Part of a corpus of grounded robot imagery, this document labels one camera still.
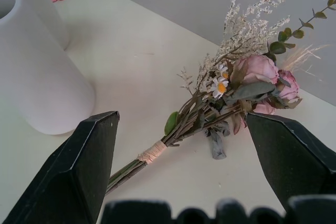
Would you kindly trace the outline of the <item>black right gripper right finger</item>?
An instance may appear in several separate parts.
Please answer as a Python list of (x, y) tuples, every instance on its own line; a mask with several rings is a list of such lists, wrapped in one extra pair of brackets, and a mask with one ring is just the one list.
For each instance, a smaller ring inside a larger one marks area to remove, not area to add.
[(247, 126), (264, 175), (285, 210), (299, 195), (336, 195), (336, 152), (298, 121), (249, 113)]

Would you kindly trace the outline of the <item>pink rose flower bouquet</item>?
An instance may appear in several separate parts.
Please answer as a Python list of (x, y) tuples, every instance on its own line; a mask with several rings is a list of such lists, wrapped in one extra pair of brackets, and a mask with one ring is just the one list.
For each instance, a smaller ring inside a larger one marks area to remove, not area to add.
[(322, 10), (313, 11), (297, 29), (284, 18), (273, 26), (264, 19), (285, 0), (259, 0), (240, 11), (230, 0), (223, 27), (223, 40), (216, 55), (206, 55), (197, 77), (182, 70), (180, 76), (191, 97), (167, 118), (163, 137), (136, 159), (114, 173), (107, 185), (110, 193), (157, 159), (167, 148), (178, 147), (184, 139), (205, 132), (212, 143), (214, 159), (225, 158), (222, 140), (247, 126), (247, 114), (273, 114), (278, 109), (294, 109), (300, 102), (294, 70), (315, 55), (309, 46), (278, 63), (277, 56), (302, 39), (312, 20), (326, 19), (326, 11), (336, 12), (336, 0), (328, 0)]

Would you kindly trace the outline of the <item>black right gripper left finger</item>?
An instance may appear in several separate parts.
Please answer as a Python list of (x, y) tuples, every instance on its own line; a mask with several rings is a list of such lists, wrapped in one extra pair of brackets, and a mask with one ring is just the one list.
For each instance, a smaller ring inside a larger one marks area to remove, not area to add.
[(3, 224), (96, 224), (107, 190), (119, 112), (93, 115), (45, 161)]

